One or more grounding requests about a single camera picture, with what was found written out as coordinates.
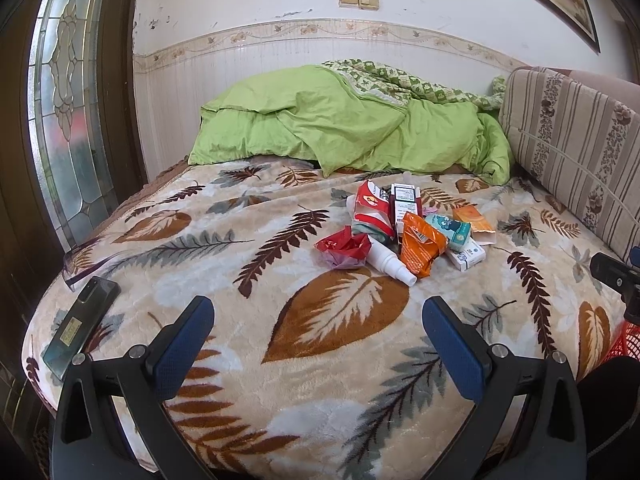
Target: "white spray bottle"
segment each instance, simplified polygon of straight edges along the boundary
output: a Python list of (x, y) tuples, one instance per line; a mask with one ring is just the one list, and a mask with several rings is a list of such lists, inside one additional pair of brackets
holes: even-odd
[(398, 259), (398, 256), (371, 236), (369, 240), (371, 240), (371, 250), (367, 254), (367, 263), (407, 286), (414, 286), (417, 278)]

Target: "blue gripper pad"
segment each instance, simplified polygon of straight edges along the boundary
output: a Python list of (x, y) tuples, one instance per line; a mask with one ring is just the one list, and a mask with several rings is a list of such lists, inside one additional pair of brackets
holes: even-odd
[[(150, 350), (155, 350), (150, 353), (152, 367), (149, 371), (159, 400), (173, 399), (176, 396), (213, 328), (213, 321), (211, 300), (196, 296), (178, 319), (172, 325), (165, 326), (149, 345)], [(155, 345), (157, 340), (160, 342), (159, 348)]]
[(631, 260), (631, 265), (634, 267), (640, 267), (640, 247), (634, 247), (631, 249), (629, 259)]
[[(487, 344), (473, 328), (470, 332), (470, 327), (464, 325), (439, 296), (424, 302), (422, 325), (460, 395), (478, 404), (490, 372)], [(486, 370), (486, 362), (481, 362), (484, 357), (489, 362), (489, 370)]]

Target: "orange packet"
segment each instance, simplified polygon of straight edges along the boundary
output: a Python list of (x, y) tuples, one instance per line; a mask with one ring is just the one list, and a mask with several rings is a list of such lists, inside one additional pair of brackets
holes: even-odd
[(474, 206), (465, 205), (454, 209), (453, 219), (471, 224), (471, 237), (478, 245), (489, 245), (497, 242), (495, 229)]
[(418, 278), (426, 278), (431, 273), (433, 261), (447, 249), (447, 238), (421, 216), (411, 212), (404, 214), (402, 223), (400, 261)]

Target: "stained glass window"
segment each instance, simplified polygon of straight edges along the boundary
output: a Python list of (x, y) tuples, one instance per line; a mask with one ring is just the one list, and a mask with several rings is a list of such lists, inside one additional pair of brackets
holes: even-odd
[(118, 206), (100, 132), (96, 83), (102, 0), (42, 0), (27, 102), (31, 149), (47, 211), (65, 251)]

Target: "red plastic bag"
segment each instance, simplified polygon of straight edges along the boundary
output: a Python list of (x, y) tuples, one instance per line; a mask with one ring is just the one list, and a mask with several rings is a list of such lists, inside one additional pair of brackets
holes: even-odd
[(371, 241), (366, 234), (351, 235), (351, 226), (323, 238), (315, 244), (324, 260), (334, 269), (356, 269), (365, 265), (371, 250)]

